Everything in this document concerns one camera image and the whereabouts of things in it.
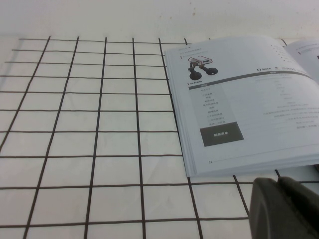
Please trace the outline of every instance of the gray header bar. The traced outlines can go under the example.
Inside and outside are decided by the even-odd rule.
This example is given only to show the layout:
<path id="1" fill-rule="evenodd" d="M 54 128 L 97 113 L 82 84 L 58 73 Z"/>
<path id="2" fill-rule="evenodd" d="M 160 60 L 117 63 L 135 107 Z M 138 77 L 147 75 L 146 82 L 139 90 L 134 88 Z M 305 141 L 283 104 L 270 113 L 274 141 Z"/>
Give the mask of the gray header bar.
<path id="1" fill-rule="evenodd" d="M 216 84 L 219 84 L 219 83 L 224 83 L 224 82 L 228 82 L 228 81 L 234 81 L 234 80 L 243 79 L 243 78 L 247 78 L 247 77 L 273 75 L 273 74 L 295 74 L 295 75 L 306 76 L 306 77 L 311 79 L 310 76 L 308 76 L 306 74 L 303 74 L 303 73 L 295 72 L 295 71 L 265 71 L 265 72 L 257 72 L 257 73 L 247 74 L 247 75 L 230 77 L 230 78 L 226 78 L 226 79 L 223 79 L 223 80 L 218 80 L 218 81 L 213 81 L 213 82 L 209 82 L 209 83 L 205 83 L 205 84 L 200 84 L 200 85 L 197 85 L 197 86 L 190 86 L 188 88 L 190 90 L 193 90 L 193 89 L 197 89 L 197 88 L 201 88 L 201 87 L 205 87 L 205 86 L 216 85 Z"/>

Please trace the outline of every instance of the table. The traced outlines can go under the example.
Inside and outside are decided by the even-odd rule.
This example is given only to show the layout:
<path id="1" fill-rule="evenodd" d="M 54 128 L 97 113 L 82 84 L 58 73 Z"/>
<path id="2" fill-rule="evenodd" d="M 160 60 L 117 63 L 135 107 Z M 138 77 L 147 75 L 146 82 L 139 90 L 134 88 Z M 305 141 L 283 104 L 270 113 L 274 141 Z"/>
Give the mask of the table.
<path id="1" fill-rule="evenodd" d="M 319 193 L 311 166 L 186 177 L 164 57 L 186 43 L 16 40 L 0 72 L 0 238 L 248 239 L 256 177 Z"/>

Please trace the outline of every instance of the black object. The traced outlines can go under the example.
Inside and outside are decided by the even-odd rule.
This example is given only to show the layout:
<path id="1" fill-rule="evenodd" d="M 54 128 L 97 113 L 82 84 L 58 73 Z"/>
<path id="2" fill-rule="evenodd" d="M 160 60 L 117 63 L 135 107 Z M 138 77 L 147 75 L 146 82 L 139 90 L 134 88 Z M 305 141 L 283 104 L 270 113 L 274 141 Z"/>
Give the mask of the black object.
<path id="1" fill-rule="evenodd" d="M 194 80 L 194 81 L 197 81 L 201 78 L 201 74 L 197 71 L 195 71 L 195 66 L 196 64 L 193 64 L 193 62 L 190 63 L 190 67 L 189 67 L 189 71 L 190 71 L 190 79 Z"/>
<path id="2" fill-rule="evenodd" d="M 204 65 L 199 66 L 200 69 L 204 70 L 208 75 L 212 76 L 217 74 L 218 70 L 216 68 L 206 68 Z"/>
<path id="3" fill-rule="evenodd" d="M 204 70 L 207 75 L 215 75 L 217 74 L 218 70 L 216 68 L 206 68 L 205 65 L 213 63 L 213 60 L 210 58 L 207 58 L 205 56 L 198 56 L 196 58 L 190 57 L 188 59 L 190 62 L 189 71 L 190 71 L 190 79 L 197 81 L 201 78 L 201 74 L 197 71 L 195 71 L 195 67 L 198 66 L 200 69 Z"/>
<path id="4" fill-rule="evenodd" d="M 288 177 L 257 178 L 249 224 L 253 239 L 319 239 L 319 196 Z"/>

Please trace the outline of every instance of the logo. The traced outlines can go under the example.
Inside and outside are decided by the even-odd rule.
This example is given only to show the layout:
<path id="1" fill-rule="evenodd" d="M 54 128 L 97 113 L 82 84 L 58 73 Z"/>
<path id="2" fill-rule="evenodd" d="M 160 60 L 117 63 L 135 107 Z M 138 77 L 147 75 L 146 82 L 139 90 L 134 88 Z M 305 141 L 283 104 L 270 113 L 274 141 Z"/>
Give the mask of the logo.
<path id="1" fill-rule="evenodd" d="M 257 71 L 271 70 L 271 68 L 258 68 Z"/>

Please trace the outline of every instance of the white surface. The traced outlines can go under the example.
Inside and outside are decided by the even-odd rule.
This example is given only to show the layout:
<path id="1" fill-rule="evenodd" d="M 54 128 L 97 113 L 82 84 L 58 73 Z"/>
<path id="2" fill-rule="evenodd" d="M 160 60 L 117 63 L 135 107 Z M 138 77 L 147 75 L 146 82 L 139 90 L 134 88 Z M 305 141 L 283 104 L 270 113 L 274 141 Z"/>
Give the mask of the white surface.
<path id="1" fill-rule="evenodd" d="M 319 34 L 316 0 L 3 0 L 0 33 L 35 36 L 159 36 L 180 40 L 238 34 Z"/>

